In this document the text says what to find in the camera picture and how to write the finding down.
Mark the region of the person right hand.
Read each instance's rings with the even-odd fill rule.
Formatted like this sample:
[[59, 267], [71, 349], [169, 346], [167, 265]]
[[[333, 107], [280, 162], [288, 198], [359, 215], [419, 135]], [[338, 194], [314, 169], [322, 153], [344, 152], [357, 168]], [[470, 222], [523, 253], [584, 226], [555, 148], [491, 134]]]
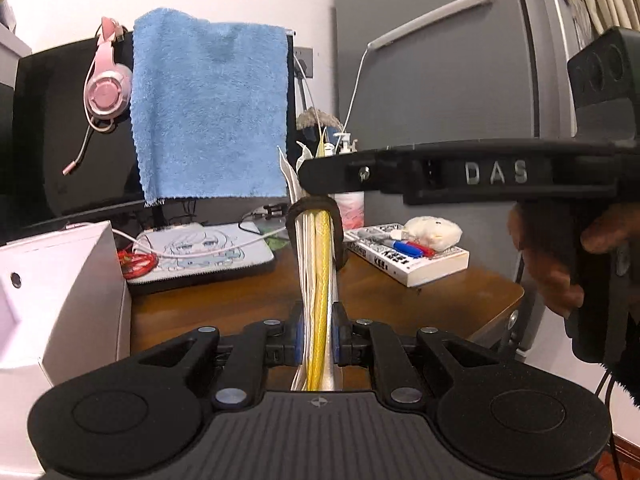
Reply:
[[[546, 307], [568, 318], [584, 302], [584, 291], [572, 283], [568, 267], [542, 249], [535, 248], [534, 243], [527, 239], [524, 214], [519, 206], [510, 211], [508, 230]], [[633, 238], [639, 238], [639, 205], [614, 205], [582, 232], [582, 247], [592, 254], [604, 254]]]

